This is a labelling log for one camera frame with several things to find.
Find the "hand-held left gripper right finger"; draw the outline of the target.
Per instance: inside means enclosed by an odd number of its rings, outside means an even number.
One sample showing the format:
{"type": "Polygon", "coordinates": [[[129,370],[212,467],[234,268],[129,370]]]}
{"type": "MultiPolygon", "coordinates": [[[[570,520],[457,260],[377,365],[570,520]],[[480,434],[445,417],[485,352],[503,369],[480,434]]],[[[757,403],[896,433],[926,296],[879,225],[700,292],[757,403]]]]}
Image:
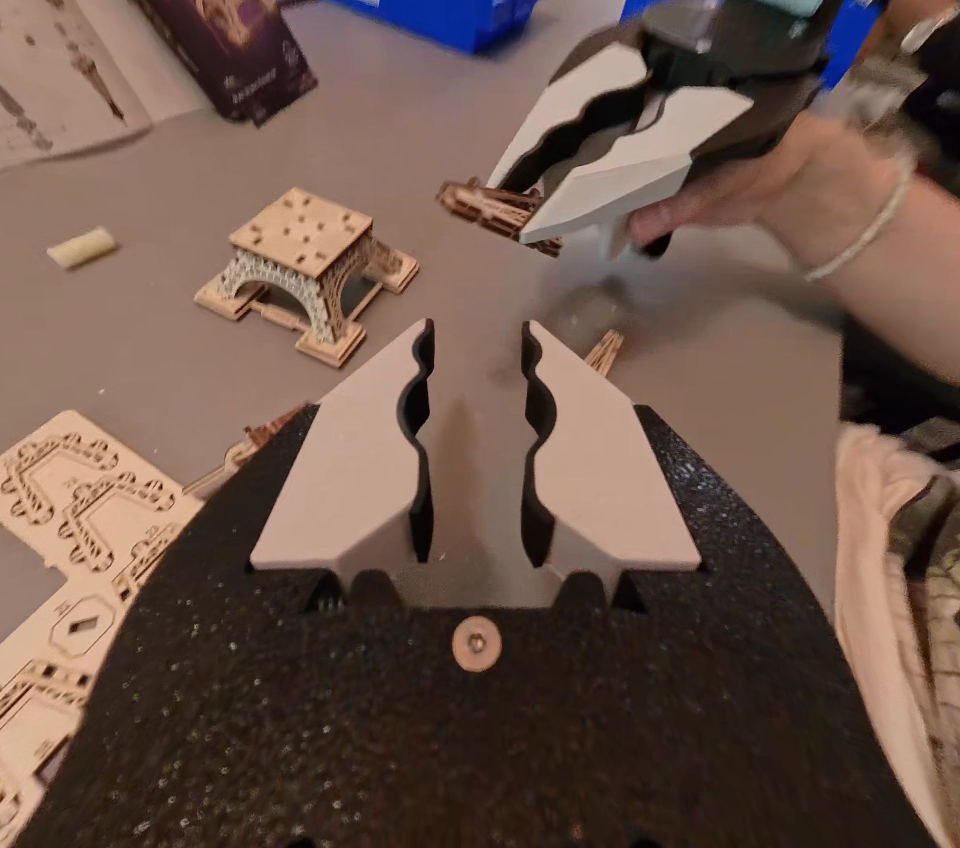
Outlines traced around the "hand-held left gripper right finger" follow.
{"type": "Polygon", "coordinates": [[[521,329],[524,460],[520,529],[531,565],[685,572],[702,558],[630,398],[536,321],[521,329]]]}

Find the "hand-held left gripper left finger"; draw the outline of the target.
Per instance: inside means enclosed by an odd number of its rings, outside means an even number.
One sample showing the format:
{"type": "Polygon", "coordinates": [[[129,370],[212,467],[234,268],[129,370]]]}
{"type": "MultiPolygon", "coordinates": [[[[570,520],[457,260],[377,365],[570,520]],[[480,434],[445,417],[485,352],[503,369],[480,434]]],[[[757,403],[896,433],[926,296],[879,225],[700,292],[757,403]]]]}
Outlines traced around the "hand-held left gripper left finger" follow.
{"type": "Polygon", "coordinates": [[[318,404],[249,556],[256,570],[397,575],[428,562],[434,508],[418,433],[435,325],[420,319],[318,404]]]}

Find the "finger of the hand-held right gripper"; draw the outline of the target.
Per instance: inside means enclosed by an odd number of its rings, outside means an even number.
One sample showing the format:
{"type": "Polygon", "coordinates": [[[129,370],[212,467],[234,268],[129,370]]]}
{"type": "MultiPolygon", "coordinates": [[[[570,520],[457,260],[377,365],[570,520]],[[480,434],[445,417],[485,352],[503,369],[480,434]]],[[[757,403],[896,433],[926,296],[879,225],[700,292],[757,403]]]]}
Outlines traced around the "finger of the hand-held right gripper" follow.
{"type": "Polygon", "coordinates": [[[693,151],[753,105],[752,99],[723,87],[674,91],[652,124],[618,138],[603,157],[574,167],[520,231],[518,241],[531,245],[597,227],[602,254],[617,259],[628,244],[629,217],[679,192],[693,151]]]}
{"type": "Polygon", "coordinates": [[[536,100],[487,187],[522,194],[594,134],[636,121],[649,80],[642,53],[618,42],[578,64],[536,100]]]}

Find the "wooden tower spire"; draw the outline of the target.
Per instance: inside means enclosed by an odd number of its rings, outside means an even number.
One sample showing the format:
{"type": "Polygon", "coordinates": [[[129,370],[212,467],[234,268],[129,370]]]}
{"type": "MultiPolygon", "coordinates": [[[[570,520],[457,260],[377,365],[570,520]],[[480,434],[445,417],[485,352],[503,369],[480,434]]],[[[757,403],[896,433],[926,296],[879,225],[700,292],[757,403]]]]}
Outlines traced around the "wooden tower spire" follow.
{"type": "Polygon", "coordinates": [[[297,404],[292,410],[273,419],[270,422],[246,427],[244,437],[224,453],[222,463],[215,469],[197,478],[183,488],[183,493],[202,501],[210,499],[226,482],[254,458],[282,428],[303,409],[312,404],[304,401],[297,404]]]}

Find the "wooden lattice panel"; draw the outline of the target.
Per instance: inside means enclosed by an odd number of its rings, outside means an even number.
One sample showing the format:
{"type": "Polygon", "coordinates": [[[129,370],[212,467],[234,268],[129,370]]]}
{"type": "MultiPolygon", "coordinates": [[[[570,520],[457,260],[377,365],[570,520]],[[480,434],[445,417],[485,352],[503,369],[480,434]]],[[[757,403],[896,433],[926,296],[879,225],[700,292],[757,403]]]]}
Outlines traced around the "wooden lattice panel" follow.
{"type": "Polygon", "coordinates": [[[607,378],[618,357],[623,341],[624,336],[621,332],[610,329],[593,346],[583,361],[597,374],[607,378]]]}

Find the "wooden tower section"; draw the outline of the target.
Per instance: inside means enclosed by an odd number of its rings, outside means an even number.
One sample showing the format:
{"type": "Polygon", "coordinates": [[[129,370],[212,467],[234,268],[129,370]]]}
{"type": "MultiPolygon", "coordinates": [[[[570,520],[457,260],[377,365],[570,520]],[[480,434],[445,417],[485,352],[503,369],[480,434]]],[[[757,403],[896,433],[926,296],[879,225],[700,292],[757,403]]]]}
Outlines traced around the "wooden tower section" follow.
{"type": "Polygon", "coordinates": [[[445,182],[437,202],[451,215],[518,243],[520,233],[541,206],[537,189],[524,193],[482,186],[478,179],[445,182]]]}

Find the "person's right forearm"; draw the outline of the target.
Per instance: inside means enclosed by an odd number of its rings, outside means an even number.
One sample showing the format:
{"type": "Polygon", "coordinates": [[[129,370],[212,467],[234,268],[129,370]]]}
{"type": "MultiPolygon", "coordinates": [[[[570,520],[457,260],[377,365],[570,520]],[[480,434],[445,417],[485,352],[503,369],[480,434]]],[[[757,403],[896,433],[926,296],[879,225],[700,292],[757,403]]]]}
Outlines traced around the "person's right forearm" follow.
{"type": "Polygon", "coordinates": [[[843,195],[805,271],[904,350],[958,348],[958,201],[894,168],[843,195]]]}

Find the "grey desk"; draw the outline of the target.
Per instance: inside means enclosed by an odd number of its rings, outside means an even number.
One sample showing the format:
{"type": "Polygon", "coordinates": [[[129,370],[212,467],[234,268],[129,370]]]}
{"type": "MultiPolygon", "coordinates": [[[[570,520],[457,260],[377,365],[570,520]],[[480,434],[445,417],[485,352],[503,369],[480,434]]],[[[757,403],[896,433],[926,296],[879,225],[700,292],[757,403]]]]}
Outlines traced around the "grey desk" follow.
{"type": "Polygon", "coordinates": [[[485,181],[551,74],[625,0],[542,0],[525,32],[467,57],[327,1],[284,12],[318,87],[265,127],[211,110],[136,142],[2,174],[2,449],[76,410],[181,484],[366,364],[414,321],[436,326],[428,565],[398,578],[423,606],[548,602],[520,540],[521,328],[555,334],[615,278],[626,337],[610,379],[651,406],[759,515],[833,616],[840,338],[831,306],[751,228],[678,233],[660,261],[606,264],[588,232],[551,259],[450,217],[445,181],[485,181]],[[292,187],[371,216],[420,270],[380,296],[342,372],[195,292],[229,235],[292,187]],[[102,226],[119,249],[74,271],[46,249],[102,226]]]}

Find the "person's right hand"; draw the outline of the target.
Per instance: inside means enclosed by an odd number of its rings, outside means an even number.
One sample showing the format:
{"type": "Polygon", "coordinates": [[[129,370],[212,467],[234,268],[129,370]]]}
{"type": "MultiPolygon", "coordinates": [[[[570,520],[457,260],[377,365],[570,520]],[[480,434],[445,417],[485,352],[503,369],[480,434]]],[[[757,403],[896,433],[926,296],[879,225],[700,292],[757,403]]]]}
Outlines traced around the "person's right hand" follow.
{"type": "Polygon", "coordinates": [[[842,121],[805,113],[768,154],[728,161],[674,196],[635,211],[627,234],[633,246],[646,248],[681,227],[753,224],[808,269],[840,198],[881,183],[882,173],[894,168],[915,174],[908,155],[872,143],[842,121]]]}

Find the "wooden cut-out sheet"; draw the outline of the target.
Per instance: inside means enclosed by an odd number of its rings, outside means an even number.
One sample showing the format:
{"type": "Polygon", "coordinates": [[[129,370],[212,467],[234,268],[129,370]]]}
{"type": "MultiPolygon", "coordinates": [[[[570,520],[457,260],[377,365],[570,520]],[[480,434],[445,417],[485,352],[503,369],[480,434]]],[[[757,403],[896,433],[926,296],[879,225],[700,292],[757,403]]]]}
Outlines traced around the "wooden cut-out sheet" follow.
{"type": "Polygon", "coordinates": [[[2,527],[64,577],[2,640],[2,846],[42,802],[139,591],[204,505],[76,411],[2,453],[2,527]]]}

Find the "wooden tower base model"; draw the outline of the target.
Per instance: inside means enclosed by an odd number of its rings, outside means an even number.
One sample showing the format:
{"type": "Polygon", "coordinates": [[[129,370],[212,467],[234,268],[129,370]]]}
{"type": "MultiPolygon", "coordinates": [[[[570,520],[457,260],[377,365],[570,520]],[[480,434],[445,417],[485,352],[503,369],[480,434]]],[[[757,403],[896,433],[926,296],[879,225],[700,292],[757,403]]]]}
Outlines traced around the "wooden tower base model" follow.
{"type": "Polygon", "coordinates": [[[295,187],[229,244],[231,260],[194,302],[233,323],[256,312],[296,333],[297,351],[337,370],[367,336],[360,314],[383,291],[402,294],[420,270],[377,237],[368,215],[295,187]]]}

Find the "pale patterned clothing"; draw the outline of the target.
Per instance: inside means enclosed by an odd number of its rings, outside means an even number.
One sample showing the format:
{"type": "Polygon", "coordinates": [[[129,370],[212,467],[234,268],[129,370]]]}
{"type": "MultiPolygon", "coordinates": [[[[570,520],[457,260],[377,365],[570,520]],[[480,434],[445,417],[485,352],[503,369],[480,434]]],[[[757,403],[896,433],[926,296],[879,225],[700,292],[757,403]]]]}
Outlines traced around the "pale patterned clothing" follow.
{"type": "Polygon", "coordinates": [[[844,423],[835,488],[835,632],[901,787],[958,846],[958,471],[844,423]]]}

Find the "small pale wax cylinder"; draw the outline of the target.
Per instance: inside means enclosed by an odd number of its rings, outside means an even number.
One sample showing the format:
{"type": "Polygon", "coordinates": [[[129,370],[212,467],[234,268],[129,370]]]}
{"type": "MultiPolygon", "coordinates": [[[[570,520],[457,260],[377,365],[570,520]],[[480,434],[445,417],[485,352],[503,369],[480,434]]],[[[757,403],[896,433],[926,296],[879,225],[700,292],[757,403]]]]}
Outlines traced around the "small pale wax cylinder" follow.
{"type": "Polygon", "coordinates": [[[117,239],[98,226],[46,249],[47,256],[60,269],[74,271],[119,249],[117,239]]]}

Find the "paper instruction sheet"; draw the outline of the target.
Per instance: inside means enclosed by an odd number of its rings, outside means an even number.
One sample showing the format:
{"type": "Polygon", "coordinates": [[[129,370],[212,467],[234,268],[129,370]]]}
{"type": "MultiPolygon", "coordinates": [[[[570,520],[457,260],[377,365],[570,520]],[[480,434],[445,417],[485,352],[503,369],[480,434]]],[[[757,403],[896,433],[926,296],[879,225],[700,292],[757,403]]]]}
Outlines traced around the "paper instruction sheet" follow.
{"type": "Polygon", "coordinates": [[[130,0],[1,0],[1,169],[127,144],[211,110],[130,0]]]}

